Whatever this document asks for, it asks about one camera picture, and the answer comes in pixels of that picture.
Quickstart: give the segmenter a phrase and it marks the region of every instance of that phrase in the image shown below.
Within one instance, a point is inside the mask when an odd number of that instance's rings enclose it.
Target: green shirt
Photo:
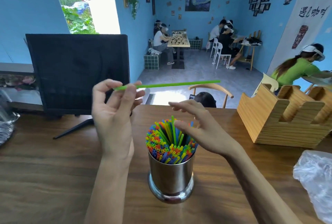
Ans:
[[[311,62],[304,58],[298,58],[294,66],[284,72],[278,79],[276,79],[278,73],[273,72],[272,78],[277,80],[279,87],[283,85],[292,85],[293,81],[301,78],[302,76],[312,76],[316,73],[320,73],[317,66],[313,65]]]

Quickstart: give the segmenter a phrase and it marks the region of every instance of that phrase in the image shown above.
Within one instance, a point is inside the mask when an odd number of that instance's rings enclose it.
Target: wooden table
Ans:
[[[253,144],[235,109],[209,110],[245,148],[301,221],[322,223],[307,192],[292,176],[303,149]],[[182,204],[168,205],[153,196],[147,184],[145,134],[155,121],[171,115],[193,120],[191,115],[174,112],[169,106],[140,105],[133,112],[135,153],[123,223],[257,223],[227,162],[201,147],[195,154],[196,184],[191,197]],[[0,149],[0,223],[83,223],[101,158],[95,128],[87,127],[59,140],[52,137],[87,117],[47,121],[37,115],[23,115],[17,121],[14,136]],[[323,140],[317,150],[332,152],[331,138]]]
[[[189,39],[187,38],[187,44],[169,44],[167,47],[176,47],[176,61],[172,65],[172,69],[185,69],[185,62],[180,60],[180,48],[181,47],[190,47]]]
[[[247,44],[240,44],[242,45],[241,49],[239,52],[243,53],[243,47],[248,46],[248,52],[247,55],[249,55],[250,52],[250,48],[252,47],[252,56],[251,56],[251,61],[247,60],[247,57],[241,57],[238,59],[239,62],[243,62],[243,63],[250,63],[250,71],[252,70],[252,64],[254,62],[254,54],[255,54],[255,47],[257,46],[252,46],[252,45],[247,45]]]
[[[326,87],[327,89],[332,90],[332,79],[331,78],[319,79],[319,78],[310,77],[310,76],[303,76],[302,79],[306,80],[309,83],[312,83],[312,85],[310,85],[308,87],[308,89],[305,91],[305,93],[307,91],[309,91],[314,85]]]

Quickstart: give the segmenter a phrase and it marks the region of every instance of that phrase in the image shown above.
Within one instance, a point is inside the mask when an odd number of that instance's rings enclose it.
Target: black monitor back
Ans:
[[[105,79],[130,82],[127,35],[26,34],[26,38],[46,113],[90,115],[95,84]]]

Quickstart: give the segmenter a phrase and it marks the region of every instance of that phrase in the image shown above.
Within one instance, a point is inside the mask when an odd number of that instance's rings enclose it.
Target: wooden box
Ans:
[[[256,144],[314,148],[332,129],[332,93],[283,86],[275,96],[261,84],[256,96],[242,94],[237,111]]]

